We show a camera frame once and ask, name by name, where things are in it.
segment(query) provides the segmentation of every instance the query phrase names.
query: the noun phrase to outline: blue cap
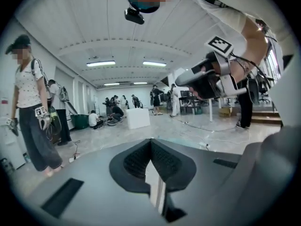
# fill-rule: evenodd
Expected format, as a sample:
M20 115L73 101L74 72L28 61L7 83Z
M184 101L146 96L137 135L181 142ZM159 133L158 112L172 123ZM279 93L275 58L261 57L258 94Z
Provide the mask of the blue cap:
M160 3L138 2L138 0L128 0L128 1L133 8L135 8L136 10L142 13L153 13L160 7Z

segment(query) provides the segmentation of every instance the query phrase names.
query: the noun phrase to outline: sitting person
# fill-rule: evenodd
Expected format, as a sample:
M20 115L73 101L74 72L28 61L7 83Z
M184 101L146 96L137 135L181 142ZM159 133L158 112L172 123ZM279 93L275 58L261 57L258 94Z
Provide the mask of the sitting person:
M98 118L95 111L91 111L91 114L89 115L89 126L93 129L97 129L99 126L103 125L103 120Z
M110 115L110 117L115 119L117 122L122 122L121 117L124 115L123 111L116 105L112 105L111 109L113 113Z

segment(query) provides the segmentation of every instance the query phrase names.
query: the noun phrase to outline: glove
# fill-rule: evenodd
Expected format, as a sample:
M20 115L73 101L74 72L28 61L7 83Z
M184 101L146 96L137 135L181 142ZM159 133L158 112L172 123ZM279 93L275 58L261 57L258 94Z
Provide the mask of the glove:
M18 131L18 119L17 118L13 118L13 119L8 119L6 121L6 124L8 126L8 128L16 135L19 136L19 131Z
M51 123L50 114L45 110L43 106L38 107L34 110L35 116L39 121L40 128L42 130L46 130Z

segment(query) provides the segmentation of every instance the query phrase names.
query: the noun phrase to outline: black rectangular slot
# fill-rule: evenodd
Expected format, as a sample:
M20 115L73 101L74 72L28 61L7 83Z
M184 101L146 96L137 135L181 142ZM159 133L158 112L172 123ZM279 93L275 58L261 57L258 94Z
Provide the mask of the black rectangular slot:
M83 181L70 178L42 205L42 209L59 218L83 184Z
M214 163L216 164L219 164L221 166L224 166L224 167L227 167L227 168L236 168L237 166L237 163L236 162L232 162L232 161L226 161L226 160L223 160L223 159L214 159L213 161Z

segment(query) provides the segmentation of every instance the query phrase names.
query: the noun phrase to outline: black cap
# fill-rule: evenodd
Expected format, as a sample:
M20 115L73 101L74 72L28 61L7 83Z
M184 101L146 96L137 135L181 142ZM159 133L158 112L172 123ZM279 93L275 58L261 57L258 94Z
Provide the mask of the black cap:
M30 46L30 39L28 35L22 34L19 37L16 38L15 42L8 46L6 49L5 54L11 53L14 49L20 49L20 48L27 48Z

